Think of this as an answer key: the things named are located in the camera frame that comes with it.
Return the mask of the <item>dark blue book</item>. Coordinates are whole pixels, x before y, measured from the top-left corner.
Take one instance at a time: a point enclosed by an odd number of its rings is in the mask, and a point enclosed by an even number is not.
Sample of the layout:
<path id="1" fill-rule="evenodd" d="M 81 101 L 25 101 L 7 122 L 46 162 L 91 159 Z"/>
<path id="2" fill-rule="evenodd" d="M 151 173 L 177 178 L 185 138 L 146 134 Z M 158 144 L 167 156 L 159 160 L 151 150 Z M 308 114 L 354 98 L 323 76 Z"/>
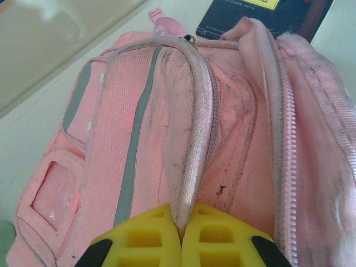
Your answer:
<path id="1" fill-rule="evenodd" d="M 196 29 L 206 39 L 219 39 L 243 17 L 260 20 L 274 38 L 284 32 L 311 42 L 334 0 L 213 0 Z"/>

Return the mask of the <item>pink backpack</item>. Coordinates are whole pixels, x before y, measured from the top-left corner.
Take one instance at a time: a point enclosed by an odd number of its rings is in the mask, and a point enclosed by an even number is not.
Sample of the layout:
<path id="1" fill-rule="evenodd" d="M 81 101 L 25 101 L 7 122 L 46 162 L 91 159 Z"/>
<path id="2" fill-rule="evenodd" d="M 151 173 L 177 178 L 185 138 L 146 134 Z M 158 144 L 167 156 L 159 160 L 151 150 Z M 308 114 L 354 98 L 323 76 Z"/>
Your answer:
<path id="1" fill-rule="evenodd" d="M 79 267 L 93 239 L 203 203 L 268 234 L 292 267 L 356 267 L 356 105 L 301 36 L 242 18 L 123 34 L 77 77 L 16 211 L 8 267 Z"/>

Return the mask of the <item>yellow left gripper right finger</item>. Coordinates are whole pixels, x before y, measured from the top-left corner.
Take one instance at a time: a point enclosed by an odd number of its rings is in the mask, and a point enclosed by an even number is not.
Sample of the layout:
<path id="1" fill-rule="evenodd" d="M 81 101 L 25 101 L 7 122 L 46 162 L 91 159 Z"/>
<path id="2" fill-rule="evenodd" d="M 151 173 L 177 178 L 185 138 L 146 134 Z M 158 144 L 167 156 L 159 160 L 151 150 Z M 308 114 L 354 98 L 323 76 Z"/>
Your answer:
<path id="1" fill-rule="evenodd" d="M 196 204 L 182 242 L 182 267 L 292 267 L 272 238 L 218 209 Z"/>

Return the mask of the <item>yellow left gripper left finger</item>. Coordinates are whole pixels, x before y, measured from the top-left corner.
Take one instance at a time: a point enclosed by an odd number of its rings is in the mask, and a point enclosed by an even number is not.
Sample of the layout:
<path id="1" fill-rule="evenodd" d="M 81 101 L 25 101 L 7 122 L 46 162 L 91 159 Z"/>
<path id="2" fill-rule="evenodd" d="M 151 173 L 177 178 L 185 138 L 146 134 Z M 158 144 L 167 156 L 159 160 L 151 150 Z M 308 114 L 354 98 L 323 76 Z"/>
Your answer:
<path id="1" fill-rule="evenodd" d="M 169 204 L 116 225 L 93 239 L 79 267 L 180 267 L 181 243 Z"/>

